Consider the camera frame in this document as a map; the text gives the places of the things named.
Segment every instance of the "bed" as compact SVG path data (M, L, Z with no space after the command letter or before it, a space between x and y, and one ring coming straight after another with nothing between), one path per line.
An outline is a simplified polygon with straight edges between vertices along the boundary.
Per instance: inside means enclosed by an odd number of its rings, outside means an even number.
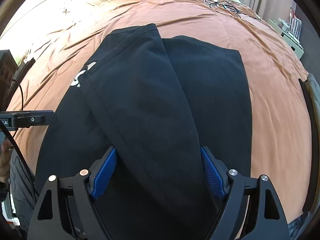
M298 82L308 73L270 25L238 0L229 1L243 14L210 8L204 0L70 2L63 28L52 28L28 48L25 57L36 63L21 83L24 109L55 111L84 63L115 29L155 23L163 38L185 35L238 50L252 103L251 176L270 176L287 222L293 221L302 214L311 169L310 119ZM19 109L17 91L8 110ZM15 137L33 173L46 131L20 129Z

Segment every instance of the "black garment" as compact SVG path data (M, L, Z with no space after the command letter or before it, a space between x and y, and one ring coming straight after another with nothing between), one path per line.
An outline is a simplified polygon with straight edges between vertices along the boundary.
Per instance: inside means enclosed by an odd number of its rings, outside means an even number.
M45 135L37 190L51 174L88 169L114 145L120 160L96 203L113 239L204 239L219 203L200 146L250 176L251 103L239 52L161 39L150 24L113 31L83 70Z

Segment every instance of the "human hand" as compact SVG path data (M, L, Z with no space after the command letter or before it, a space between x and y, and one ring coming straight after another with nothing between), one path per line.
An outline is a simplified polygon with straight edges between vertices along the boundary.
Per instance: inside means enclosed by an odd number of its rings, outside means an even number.
M11 143L8 138L4 139L1 144L0 152L0 182L7 183L10 175L10 159L12 150Z

